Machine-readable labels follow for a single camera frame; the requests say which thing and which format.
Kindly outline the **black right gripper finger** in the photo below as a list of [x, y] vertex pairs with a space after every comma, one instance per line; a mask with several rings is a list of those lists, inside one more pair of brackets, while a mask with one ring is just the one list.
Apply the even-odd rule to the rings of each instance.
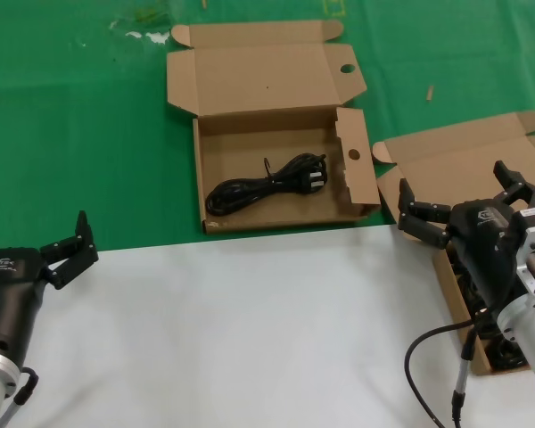
[[447, 225], [451, 207], [418, 202], [405, 178], [399, 181], [398, 229], [435, 248], [445, 248], [450, 234]]
[[503, 187], [503, 191], [494, 197], [495, 201], [508, 206], [524, 201], [529, 208], [535, 208], [535, 185], [527, 182], [520, 172], [509, 169], [502, 160], [498, 160], [493, 173]]

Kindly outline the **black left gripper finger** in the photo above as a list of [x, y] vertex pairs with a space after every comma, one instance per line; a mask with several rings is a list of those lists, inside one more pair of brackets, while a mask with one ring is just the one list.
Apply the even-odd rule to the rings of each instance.
[[61, 290], [99, 260], [91, 226], [84, 210], [78, 214], [72, 237], [42, 247], [45, 262], [41, 277]]

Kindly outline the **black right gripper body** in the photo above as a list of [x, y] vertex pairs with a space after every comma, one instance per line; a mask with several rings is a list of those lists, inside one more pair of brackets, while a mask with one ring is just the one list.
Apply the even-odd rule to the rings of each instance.
[[492, 199], [453, 207], [448, 222], [457, 256], [489, 309], [502, 309], [515, 288], [517, 237], [509, 230], [514, 209]]

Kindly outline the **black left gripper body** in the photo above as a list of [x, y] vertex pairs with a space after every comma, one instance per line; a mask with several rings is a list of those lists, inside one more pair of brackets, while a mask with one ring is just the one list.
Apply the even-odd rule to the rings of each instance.
[[33, 248], [0, 249], [0, 355], [26, 358], [41, 309], [49, 263]]

